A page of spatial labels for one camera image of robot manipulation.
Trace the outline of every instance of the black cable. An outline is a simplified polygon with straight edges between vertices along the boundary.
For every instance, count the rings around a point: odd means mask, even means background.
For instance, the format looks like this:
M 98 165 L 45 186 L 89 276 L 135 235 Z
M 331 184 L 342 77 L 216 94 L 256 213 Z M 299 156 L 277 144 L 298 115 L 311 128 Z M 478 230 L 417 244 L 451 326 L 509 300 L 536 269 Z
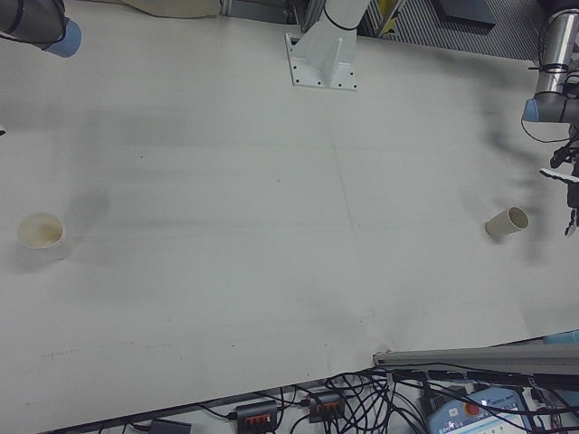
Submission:
M 149 427 L 146 427 L 145 425 L 137 425 L 135 423 L 131 423 L 130 426 L 136 429 L 137 431 L 148 432 L 149 430 Z
M 418 410 L 418 407 L 416 407 L 416 405 L 410 401 L 408 398 L 406 398 L 404 395 L 402 395 L 400 392 L 394 392 L 394 396 L 397 396 L 398 398 L 400 398 L 401 400 L 403 400 L 404 402 L 406 402 L 408 405 L 410 405 L 410 407 L 415 411 L 416 415 L 418 415 L 418 417 L 421 419 L 422 421 L 422 426 L 424 427 L 425 430 L 428 429 L 428 424 L 426 423 L 426 419 L 424 418 L 424 416 L 422 415 L 421 411 Z
M 296 420 L 296 421 L 294 422 L 294 424 L 291 426 L 291 429 L 289 430 L 289 434 L 293 434 L 293 431 L 296 430 L 296 427 L 299 425 L 299 423 L 302 422 L 303 420 L 307 419 L 308 417 L 309 417 L 309 415 L 307 414 L 307 415 L 305 415 L 305 416 L 302 416 L 302 417 L 299 418 L 298 420 Z
M 221 418 L 221 419 L 226 419 L 226 420 L 232 420 L 233 419 L 233 414 L 222 414 L 222 413 L 218 413 L 215 410 L 211 410 L 209 407 L 205 407 L 203 404 L 196 404 L 196 407 L 200 407 L 201 409 L 213 414 L 214 416 Z
M 11 38 L 8 36 L 3 36 L 2 34 L 0 34 L 0 39 L 4 39 L 6 41 L 12 41 L 12 42 L 28 43 L 31 45 L 52 45 L 53 43 L 57 43 L 57 42 L 62 41 L 66 37 L 66 18 L 64 16 L 64 3 L 60 0 L 52 0 L 52 4 L 59 11 L 62 11 L 62 14 L 59 14 L 62 31 L 61 31 L 61 35 L 58 39 L 56 39 L 54 41 L 23 41 L 22 39 Z M 18 9 L 17 13 L 18 14 L 24 13 L 24 2 L 19 3 L 19 9 Z
M 537 138 L 528 132 L 527 128 L 525 127 L 525 123 L 524 123 L 523 118 L 521 118 L 521 127 L 523 128 L 523 131 L 525 131 L 525 134 L 527 134 L 527 136 L 531 137 L 533 140 L 535 140 L 536 142 L 539 142 L 539 143 L 561 143 L 561 142 L 566 142 L 569 140 L 569 138 L 558 138 L 555 140 L 543 140 L 542 138 Z
M 555 391 L 554 389 L 547 389 L 545 388 L 547 391 L 549 391 L 549 393 L 551 393 L 553 396 L 555 396 L 557 398 L 557 400 L 559 402 L 561 402 L 563 404 L 563 407 L 567 410 L 569 410 L 569 412 L 571 414 L 573 414 L 578 420 L 579 420 L 579 411 L 577 410 L 572 410 L 572 406 L 569 404 L 569 402 L 567 402 L 567 400 L 565 398 L 563 398 L 563 396 L 561 396 L 561 394 L 557 391 Z

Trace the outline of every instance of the cable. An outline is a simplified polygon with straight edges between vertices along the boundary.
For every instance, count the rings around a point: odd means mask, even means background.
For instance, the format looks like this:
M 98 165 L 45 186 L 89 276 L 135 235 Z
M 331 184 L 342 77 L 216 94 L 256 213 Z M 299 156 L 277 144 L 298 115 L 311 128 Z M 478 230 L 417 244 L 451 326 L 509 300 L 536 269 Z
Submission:
M 559 402 L 561 402 L 563 404 L 563 407 L 568 409 L 569 412 L 571 414 L 573 414 L 577 419 L 579 419 L 579 411 L 577 410 L 572 410 L 572 406 L 569 404 L 569 402 L 567 402 L 567 400 L 565 398 L 563 398 L 563 396 L 561 396 L 561 394 L 557 391 L 555 391 L 554 389 L 547 389 L 545 388 L 549 393 L 551 393 L 553 396 L 555 396 L 557 398 L 557 400 Z
M 11 38 L 9 36 L 4 36 L 0 34 L 0 39 L 4 39 L 6 41 L 18 42 L 18 43 L 28 43 L 31 45 L 52 45 L 53 43 L 57 43 L 62 41 L 66 37 L 66 18 L 64 17 L 64 3 L 62 0 L 52 0 L 52 4 L 55 8 L 59 11 L 62 11 L 62 14 L 59 14 L 59 18 L 61 21 L 61 35 L 58 39 L 54 41 L 23 41 L 22 39 Z M 24 2 L 19 4 L 19 9 L 17 11 L 18 14 L 22 14 L 24 12 Z
M 305 415 L 305 416 L 302 416 L 302 417 L 299 418 L 298 420 L 296 420 L 296 421 L 294 422 L 294 424 L 291 426 L 291 429 L 289 430 L 289 434 L 293 434 L 293 431 L 296 430 L 296 427 L 299 425 L 299 423 L 302 422 L 303 420 L 307 419 L 308 417 L 309 417 L 309 415 L 307 414 L 307 415 Z
M 525 131 L 525 133 L 527 134 L 527 136 L 531 137 L 533 140 L 535 140 L 536 142 L 539 143 L 561 143 L 561 142 L 566 142 L 569 140 L 569 138 L 558 138 L 555 140 L 543 140 L 542 138 L 537 138 L 535 136 L 533 136 L 531 133 L 528 132 L 527 128 L 525 127 L 525 123 L 524 123 L 524 119 L 521 118 L 521 127 L 523 128 L 523 131 Z
M 211 413 L 214 416 L 221 418 L 221 419 L 226 419 L 226 420 L 233 420 L 234 419 L 235 413 L 229 413 L 229 414 L 218 413 L 215 410 L 211 410 L 209 407 L 205 407 L 203 404 L 196 404 L 195 407 L 200 407 L 201 409 L 203 409 L 203 410 L 207 411 L 208 413 Z
M 149 427 L 146 427 L 145 425 L 137 425 L 135 423 L 131 423 L 130 426 L 136 429 L 137 431 L 148 432 L 149 430 Z

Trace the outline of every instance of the white paper cup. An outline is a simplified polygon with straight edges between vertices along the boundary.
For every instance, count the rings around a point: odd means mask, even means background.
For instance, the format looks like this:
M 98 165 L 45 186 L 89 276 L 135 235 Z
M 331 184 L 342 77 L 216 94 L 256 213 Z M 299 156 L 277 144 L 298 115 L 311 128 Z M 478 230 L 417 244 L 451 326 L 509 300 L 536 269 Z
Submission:
M 502 237 L 513 232 L 522 231 L 527 227 L 527 213 L 516 206 L 512 206 L 493 217 L 485 225 L 485 229 L 491 237 Z
M 29 215 L 18 226 L 18 240 L 30 249 L 48 249 L 64 240 L 65 230 L 61 221 L 46 212 Z

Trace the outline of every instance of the white table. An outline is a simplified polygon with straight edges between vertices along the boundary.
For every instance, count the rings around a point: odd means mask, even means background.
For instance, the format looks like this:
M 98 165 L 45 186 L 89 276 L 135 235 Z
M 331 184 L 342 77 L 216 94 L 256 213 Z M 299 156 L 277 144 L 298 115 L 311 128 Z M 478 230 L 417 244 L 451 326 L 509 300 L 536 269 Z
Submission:
M 2 432 L 579 327 L 527 62 L 363 39 L 359 92 L 298 89 L 289 28 L 67 6 L 73 58 L 0 44 Z M 57 252 L 15 238 L 37 211 Z

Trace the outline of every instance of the red switch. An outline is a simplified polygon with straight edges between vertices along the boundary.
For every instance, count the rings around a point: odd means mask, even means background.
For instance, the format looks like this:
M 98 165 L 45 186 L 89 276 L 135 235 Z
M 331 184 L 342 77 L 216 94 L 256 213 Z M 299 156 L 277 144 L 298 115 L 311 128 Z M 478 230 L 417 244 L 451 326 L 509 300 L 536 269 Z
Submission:
M 464 412 L 467 413 L 469 416 L 478 416 L 480 413 L 480 407 L 477 407 L 474 404 L 464 404 Z

